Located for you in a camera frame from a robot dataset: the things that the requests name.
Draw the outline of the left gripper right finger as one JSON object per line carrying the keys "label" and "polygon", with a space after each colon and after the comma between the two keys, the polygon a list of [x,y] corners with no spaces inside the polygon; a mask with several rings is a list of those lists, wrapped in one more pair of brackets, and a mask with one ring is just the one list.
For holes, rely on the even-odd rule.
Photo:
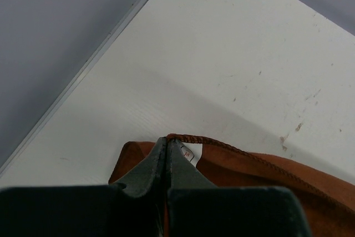
{"label": "left gripper right finger", "polygon": [[296,196],[280,186],[219,188],[168,144],[170,236],[312,236]]}

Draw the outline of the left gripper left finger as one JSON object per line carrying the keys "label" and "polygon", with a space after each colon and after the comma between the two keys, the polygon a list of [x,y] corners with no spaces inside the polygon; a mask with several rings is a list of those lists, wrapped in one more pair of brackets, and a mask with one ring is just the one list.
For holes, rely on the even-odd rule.
{"label": "left gripper left finger", "polygon": [[2,236],[163,236],[166,139],[107,185],[1,190]]}

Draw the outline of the rust brown towel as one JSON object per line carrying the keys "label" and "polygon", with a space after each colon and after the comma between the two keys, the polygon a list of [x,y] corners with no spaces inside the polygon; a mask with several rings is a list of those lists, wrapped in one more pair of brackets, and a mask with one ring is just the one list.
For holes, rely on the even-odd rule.
{"label": "rust brown towel", "polygon": [[[305,212],[312,236],[354,235],[354,185],[289,159],[245,152],[207,137],[170,134],[163,138],[166,139],[166,158],[169,142],[180,141],[184,157],[219,188],[280,186],[289,189]],[[109,183],[114,183],[137,166],[155,143],[127,142]],[[163,236],[170,236],[166,158]]]}

